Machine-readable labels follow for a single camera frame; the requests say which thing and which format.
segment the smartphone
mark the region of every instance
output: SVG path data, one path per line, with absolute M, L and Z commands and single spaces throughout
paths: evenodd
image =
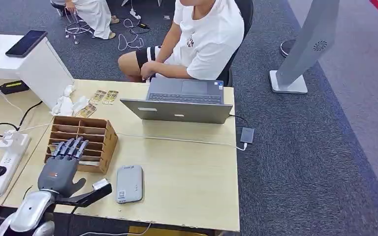
M 14 58 L 24 58 L 46 35 L 47 31 L 30 30 L 5 55 Z

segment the silver laptop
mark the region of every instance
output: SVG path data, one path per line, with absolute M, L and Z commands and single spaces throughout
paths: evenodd
M 222 85 L 219 83 L 220 81 L 157 78 L 152 79 L 150 83 L 147 100 L 120 99 L 120 101 L 141 119 L 223 124 L 229 116 L 232 105 L 223 104 L 223 89 L 220 88 Z

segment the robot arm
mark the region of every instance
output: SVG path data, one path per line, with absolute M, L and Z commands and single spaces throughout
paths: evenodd
M 81 178 L 73 183 L 73 178 L 88 143 L 88 140 L 83 141 L 83 137 L 59 143 L 38 178 L 39 191 L 28 194 L 17 211 L 4 220 L 0 236 L 52 236 L 52 214 L 57 204 L 87 207 L 112 192 L 111 184 L 103 179 L 94 184 L 92 192 L 71 197 L 86 182 Z

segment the wooden sorting box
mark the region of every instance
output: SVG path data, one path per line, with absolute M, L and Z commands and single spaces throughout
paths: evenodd
M 109 120 L 55 116 L 44 162 L 51 156 L 59 142 L 80 136 L 83 140 L 89 140 L 80 160 L 98 161 L 99 164 L 95 166 L 79 163 L 78 171 L 105 174 L 118 141 L 118 136 Z

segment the phone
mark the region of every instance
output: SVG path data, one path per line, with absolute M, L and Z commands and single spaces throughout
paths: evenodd
M 24 58 L 46 35 L 47 31 L 30 30 L 5 55 L 14 58 Z
M 117 171 L 116 202 L 130 203 L 143 198 L 143 169 L 139 165 L 121 166 Z

